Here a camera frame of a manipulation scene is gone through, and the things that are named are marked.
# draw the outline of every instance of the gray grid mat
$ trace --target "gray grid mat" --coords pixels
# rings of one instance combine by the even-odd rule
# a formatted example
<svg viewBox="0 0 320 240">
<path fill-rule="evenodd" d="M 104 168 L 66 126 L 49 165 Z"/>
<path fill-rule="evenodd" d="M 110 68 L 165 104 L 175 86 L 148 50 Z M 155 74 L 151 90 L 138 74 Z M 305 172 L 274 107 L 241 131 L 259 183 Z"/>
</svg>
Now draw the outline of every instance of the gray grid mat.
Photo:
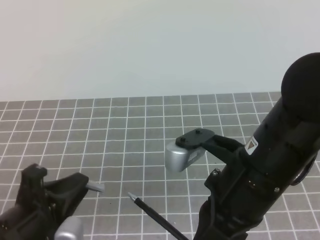
<svg viewBox="0 0 320 240">
<path fill-rule="evenodd" d="M 196 127 L 242 143 L 255 131 L 278 92 L 0 102 L 0 210 L 12 207 L 20 170 L 48 168 L 47 180 L 81 172 L 105 184 L 76 211 L 86 240 L 170 240 L 127 197 L 130 191 L 190 239 L 209 191 L 208 174 L 223 163 L 207 154 L 187 171 L 164 167 L 164 147 Z M 320 168 L 290 187 L 249 240 L 320 239 Z"/>
</svg>

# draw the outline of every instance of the pen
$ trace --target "pen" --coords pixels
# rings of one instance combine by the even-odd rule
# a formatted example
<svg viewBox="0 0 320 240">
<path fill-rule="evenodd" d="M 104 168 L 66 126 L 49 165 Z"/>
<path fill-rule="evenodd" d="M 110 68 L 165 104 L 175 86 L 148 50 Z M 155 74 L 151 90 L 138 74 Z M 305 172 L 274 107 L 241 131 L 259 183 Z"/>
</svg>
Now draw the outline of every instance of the pen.
<svg viewBox="0 0 320 240">
<path fill-rule="evenodd" d="M 154 209 L 145 204 L 140 198 L 133 195 L 131 192 L 128 192 L 130 199 L 141 208 L 149 217 L 155 220 L 160 224 L 165 230 L 171 233 L 178 240 L 189 240 L 185 235 L 183 235 L 178 229 L 172 226 L 165 218 L 163 218 L 159 213 Z"/>
</svg>

